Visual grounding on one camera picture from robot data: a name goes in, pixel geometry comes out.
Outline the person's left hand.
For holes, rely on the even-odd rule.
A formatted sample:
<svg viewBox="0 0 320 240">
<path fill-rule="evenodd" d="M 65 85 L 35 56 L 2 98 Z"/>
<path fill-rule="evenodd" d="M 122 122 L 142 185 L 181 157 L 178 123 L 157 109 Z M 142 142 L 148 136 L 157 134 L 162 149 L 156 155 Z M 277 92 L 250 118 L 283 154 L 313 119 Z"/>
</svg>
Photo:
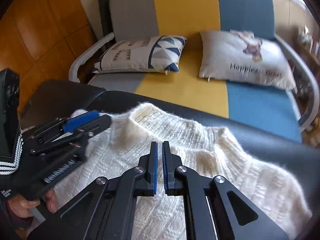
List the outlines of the person's left hand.
<svg viewBox="0 0 320 240">
<path fill-rule="evenodd" d="M 50 189 L 45 194 L 46 206 L 51 213 L 56 213 L 57 211 L 57 196 L 54 189 Z M 37 200 L 26 200 L 23 196 L 15 196 L 8 201 L 8 205 L 11 211 L 19 218 L 29 218 L 33 217 L 30 212 L 30 208 L 37 207 L 40 205 L 40 201 Z"/>
</svg>

